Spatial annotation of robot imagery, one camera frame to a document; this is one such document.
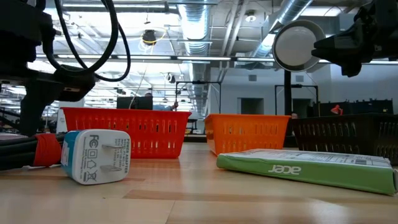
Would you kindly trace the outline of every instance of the red object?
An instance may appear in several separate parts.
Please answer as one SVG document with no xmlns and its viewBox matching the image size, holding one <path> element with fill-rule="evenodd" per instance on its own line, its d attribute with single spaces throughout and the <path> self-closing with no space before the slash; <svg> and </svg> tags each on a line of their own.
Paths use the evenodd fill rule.
<svg viewBox="0 0 398 224">
<path fill-rule="evenodd" d="M 131 138 L 131 158 L 175 159 L 191 112 L 62 108 L 68 131 L 112 129 Z"/>
<path fill-rule="evenodd" d="M 61 160 L 61 145 L 54 134 L 38 134 L 33 166 L 52 166 Z"/>
<path fill-rule="evenodd" d="M 340 108 L 340 105 L 336 105 L 330 111 L 334 114 L 343 115 L 343 109 Z"/>
</svg>

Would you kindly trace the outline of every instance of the doorway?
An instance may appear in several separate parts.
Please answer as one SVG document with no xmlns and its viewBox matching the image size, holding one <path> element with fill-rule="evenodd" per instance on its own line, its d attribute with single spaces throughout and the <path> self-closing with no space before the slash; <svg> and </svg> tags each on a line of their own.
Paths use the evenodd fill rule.
<svg viewBox="0 0 398 224">
<path fill-rule="evenodd" d="M 307 118 L 308 107 L 311 106 L 311 99 L 293 99 L 293 111 L 298 118 Z"/>
<path fill-rule="evenodd" d="M 241 114 L 264 114 L 264 99 L 239 98 Z"/>
</svg>

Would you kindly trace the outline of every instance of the acer box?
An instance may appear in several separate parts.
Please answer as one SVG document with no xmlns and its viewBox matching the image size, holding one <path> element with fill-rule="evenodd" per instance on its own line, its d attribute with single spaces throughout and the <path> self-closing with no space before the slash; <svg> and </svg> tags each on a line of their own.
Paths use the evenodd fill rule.
<svg viewBox="0 0 398 224">
<path fill-rule="evenodd" d="M 398 191 L 398 171 L 388 159 L 332 152 L 253 149 L 218 155 L 222 169 L 345 187 L 380 194 Z"/>
</svg>

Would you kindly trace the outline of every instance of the table surface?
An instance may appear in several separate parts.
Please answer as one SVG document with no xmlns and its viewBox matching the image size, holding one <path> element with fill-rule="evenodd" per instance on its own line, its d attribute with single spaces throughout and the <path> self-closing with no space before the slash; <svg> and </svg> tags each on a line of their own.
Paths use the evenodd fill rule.
<svg viewBox="0 0 398 224">
<path fill-rule="evenodd" d="M 60 167 L 0 172 L 0 223 L 397 223 L 398 196 L 221 170 L 206 144 L 133 160 L 123 181 L 83 186 Z"/>
</svg>

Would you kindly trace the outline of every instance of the white power adapter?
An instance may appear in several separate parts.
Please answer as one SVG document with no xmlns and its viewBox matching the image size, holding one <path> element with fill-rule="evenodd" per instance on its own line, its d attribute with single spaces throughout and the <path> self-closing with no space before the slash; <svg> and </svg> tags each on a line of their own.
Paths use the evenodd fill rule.
<svg viewBox="0 0 398 224">
<path fill-rule="evenodd" d="M 130 168 L 131 139 L 124 131 L 88 129 L 65 135 L 61 165 L 80 184 L 122 180 Z"/>
</svg>

